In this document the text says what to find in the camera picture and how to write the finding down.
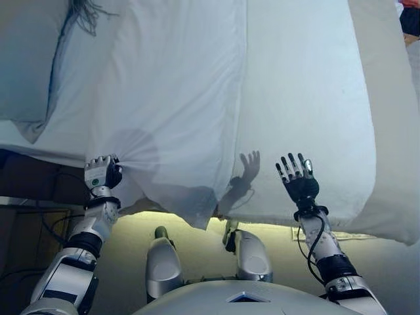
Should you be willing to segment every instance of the wire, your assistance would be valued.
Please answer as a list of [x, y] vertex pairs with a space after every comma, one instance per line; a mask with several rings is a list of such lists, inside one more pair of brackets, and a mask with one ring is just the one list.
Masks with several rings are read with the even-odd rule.
[[[301, 251], [301, 253], [302, 253], [302, 255], [303, 255], [303, 257], [307, 260], [308, 259], [308, 256], [303, 252], [303, 249], [302, 249], [302, 245], [301, 245], [301, 240], [300, 240], [300, 238], [299, 238], [299, 234], [301, 233], [301, 227], [299, 227], [298, 229], [297, 229], [297, 245], [299, 246], [299, 251]], [[310, 261], [310, 263], [312, 264], [312, 265], [314, 265], [314, 266], [316, 266], [316, 263], [315, 262], [313, 262], [312, 260]]]
[[9, 276], [12, 276], [13, 274], [21, 274], [23, 272], [44, 272], [46, 271], [46, 268], [29, 268], [29, 269], [21, 269], [17, 271], [8, 272], [4, 276], [0, 277], [0, 282], [4, 281]]
[[307, 260], [306, 260], [306, 262], [307, 262], [307, 265], [308, 265], [308, 268], [309, 268], [309, 271], [310, 271], [310, 273], [315, 277], [315, 279], [317, 279], [322, 285], [325, 285], [325, 283], [324, 283], [324, 281], [315, 273], [315, 271], [314, 271], [314, 269], [312, 268], [312, 265], [311, 265], [311, 260], [310, 260], [310, 258], [312, 257], [312, 254], [314, 253], [314, 250], [315, 250], [315, 247], [316, 247], [316, 245], [318, 244], [318, 242], [320, 241], [320, 238], [321, 238], [321, 236], [322, 236], [322, 233], [324, 232], [324, 229], [325, 229], [325, 227], [326, 227], [326, 223], [324, 222], [324, 220], [323, 220], [323, 218], [321, 218], [319, 215], [314, 215], [314, 217], [316, 217], [316, 218], [318, 218], [318, 219], [320, 219], [321, 220], [321, 229], [320, 229], [320, 231], [318, 232], [318, 235], [316, 236], [316, 239], [315, 239], [315, 241], [314, 241], [314, 243], [312, 244], [312, 246], [310, 247], [310, 249], [309, 249], [309, 254], [308, 254], [308, 257], [307, 257]]
[[61, 218], [61, 219], [58, 219], [57, 221], [55, 221], [52, 225], [51, 225], [51, 230], [54, 230], [54, 227], [59, 223], [59, 222], [61, 222], [61, 221], [64, 221], [64, 220], [70, 220], [70, 219], [73, 219], [73, 218], [79, 218], [79, 217], [84, 217], [85, 215], [68, 215], [67, 217], [64, 217], [64, 218]]
[[255, 194], [255, 190], [254, 190], [254, 189], [250, 189], [250, 191], [252, 191], [252, 193], [251, 193], [251, 195], [248, 197], [248, 199], [246, 199], [246, 201], [244, 201], [244, 202], [243, 202], [243, 203], [241, 203], [240, 205], [237, 205], [236, 207], [231, 208], [231, 210], [235, 210], [235, 209], [237, 209], [237, 208], [240, 208], [240, 207], [242, 207], [243, 205], [245, 205], [246, 203], [248, 203], [248, 202], [251, 200], [251, 198], [254, 196], [254, 194]]
[[[93, 197], [97, 197], [97, 195], [92, 193], [91, 189], [89, 189], [89, 187], [86, 185], [86, 183], [83, 180], [81, 180], [79, 177], [77, 177], [73, 174], [61, 173], [61, 172], [51, 174], [43, 181], [42, 185], [39, 187], [39, 192], [40, 192], [39, 195], [41, 195], [41, 192], [43, 191], [45, 185], [48, 184], [48, 182], [51, 180], [51, 178], [56, 178], [58, 176], [67, 176], [67, 177], [70, 177], [70, 178], [73, 178], [73, 179], [77, 180], [79, 183], [81, 183], [83, 185], [83, 187], [85, 187], [85, 189], [87, 189], [87, 191]], [[45, 227], [45, 229], [49, 232], [49, 234], [51, 234], [53, 236], [53, 238], [58, 243], [60, 243], [61, 245], [64, 245], [66, 243], [66, 240], [64, 238], [62, 238], [61, 236], [59, 236], [56, 232], [54, 232], [54, 230], [52, 230], [52, 228], [50, 226], [48, 226], [48, 224], [45, 222], [44, 210], [39, 206], [39, 200], [35, 200], [35, 208], [37, 209], [38, 213], [41, 215], [41, 222], [42, 222], [42, 225]]]

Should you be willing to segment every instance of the pillow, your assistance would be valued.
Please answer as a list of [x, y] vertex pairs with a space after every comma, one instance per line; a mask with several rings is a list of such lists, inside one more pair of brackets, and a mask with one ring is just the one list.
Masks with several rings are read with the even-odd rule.
[[54, 55], [68, 0], [0, 0], [0, 119], [30, 142], [53, 112], [48, 107]]

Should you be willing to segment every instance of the white bedsheet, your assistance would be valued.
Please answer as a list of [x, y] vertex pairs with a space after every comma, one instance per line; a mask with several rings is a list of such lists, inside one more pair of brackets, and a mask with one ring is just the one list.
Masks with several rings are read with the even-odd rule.
[[230, 180], [242, 0], [130, 1], [93, 106], [87, 159], [117, 154], [121, 205], [146, 196], [205, 228]]
[[330, 208], [334, 226], [348, 224], [373, 190], [375, 140], [347, 2], [248, 0], [247, 36], [234, 174], [243, 172], [239, 154], [252, 150], [261, 153], [261, 169], [254, 192], [227, 215], [296, 224], [274, 164], [301, 152], [320, 183], [317, 202]]
[[[350, 225], [342, 226], [341, 229], [413, 243], [419, 237], [419, 178], [417, 176], [420, 158], [419, 118], [398, 17], [392, 0], [386, 3], [383, 3], [383, 0], [350, 0], [349, 2], [357, 31], [356, 36], [375, 127], [377, 174], [375, 188], [366, 207]], [[120, 13], [121, 16], [127, 4], [126, 1], [119, 0], [97, 0], [97, 3], [104, 5], [104, 8], [110, 12]], [[318, 13], [318, 10], [323, 10], [328, 6], [330, 4], [319, 6], [313, 12]], [[295, 14], [297, 21], [299, 20], [302, 24], [306, 21], [300, 15], [300, 8], [295, 7], [290, 11], [278, 12], [277, 20], [273, 21], [273, 28], [277, 27], [277, 22], [281, 23], [283, 14]], [[108, 58], [106, 51], [113, 46], [119, 23], [121, 23], [121, 17], [106, 18], [101, 15], [97, 27], [98, 36], [94, 39], [77, 26], [75, 27], [64, 58], [59, 103], [46, 130], [32, 145], [20, 136], [13, 124], [0, 121], [0, 148], [64, 165], [78, 167], [83, 165], [87, 151], [87, 126], [91, 122], [88, 114], [92, 105], [90, 99], [92, 96], [89, 96], [89, 92], [95, 86], [106, 65]], [[308, 26], [308, 33], [311, 32], [311, 27]], [[333, 49], [338, 43], [340, 41], [326, 41], [325, 51]], [[284, 45], [282, 49], [293, 50], [294, 45]], [[294, 51], [296, 54], [301, 53], [300, 50]], [[252, 143], [243, 150], [258, 148], [261, 147]], [[282, 148], [279, 153], [284, 154], [289, 150], [296, 152], [300, 148], [284, 148], [284, 150]], [[314, 160], [315, 172], [320, 179], [319, 176], [323, 176], [323, 170], [320, 169], [322, 166], [318, 162], [318, 157], [314, 158], [310, 152], [303, 153]], [[271, 168], [274, 162], [268, 161], [268, 168]], [[240, 175], [241, 172], [242, 165], [237, 164], [235, 174]], [[278, 187], [279, 194], [284, 194], [284, 189], [277, 179], [273, 184]], [[320, 197], [326, 191], [324, 187], [321, 185]], [[261, 222], [264, 219], [255, 218], [253, 221]]]

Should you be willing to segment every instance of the silver robotic hand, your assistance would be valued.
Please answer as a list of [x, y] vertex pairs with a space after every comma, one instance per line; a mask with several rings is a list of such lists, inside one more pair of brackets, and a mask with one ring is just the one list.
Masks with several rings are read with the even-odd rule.
[[[320, 186], [314, 178], [311, 161], [305, 160], [299, 153], [301, 171], [293, 154], [289, 153], [288, 157], [292, 168], [285, 157], [281, 158], [283, 168], [279, 163], [276, 168], [290, 198], [296, 203], [294, 217], [306, 236], [305, 242], [309, 248], [307, 261], [311, 273], [324, 285], [330, 301], [360, 314], [386, 315], [387, 312], [365, 280], [358, 275], [348, 257], [341, 251], [337, 238], [331, 231], [327, 207], [315, 202]], [[313, 264], [318, 268], [321, 278], [314, 273]]]
[[90, 310], [98, 285], [93, 271], [118, 219], [120, 202], [111, 194], [122, 179], [117, 163], [117, 157], [110, 155], [86, 164], [85, 182], [92, 197], [85, 218], [45, 271], [32, 293], [31, 305], [21, 314], [80, 315]]

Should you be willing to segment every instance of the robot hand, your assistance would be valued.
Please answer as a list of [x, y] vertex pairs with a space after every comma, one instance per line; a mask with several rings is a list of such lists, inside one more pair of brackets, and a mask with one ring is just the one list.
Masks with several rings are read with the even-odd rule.
[[297, 157], [301, 162], [301, 172], [296, 164], [293, 154], [289, 153], [288, 156], [293, 168], [293, 172], [287, 164], [286, 158], [282, 156], [282, 163], [287, 176], [282, 171], [280, 164], [276, 163], [276, 168], [283, 180], [283, 184], [289, 193], [290, 198], [293, 200], [293, 202], [296, 203], [297, 208], [300, 211], [304, 211], [305, 209], [313, 209], [316, 207], [315, 198], [320, 192], [320, 185], [314, 178], [312, 163], [309, 159], [304, 160], [302, 154], [299, 153]]
[[99, 186], [106, 186], [109, 189], [117, 186], [123, 178], [122, 167], [118, 163], [115, 154], [92, 159], [85, 166], [86, 185], [91, 190]]

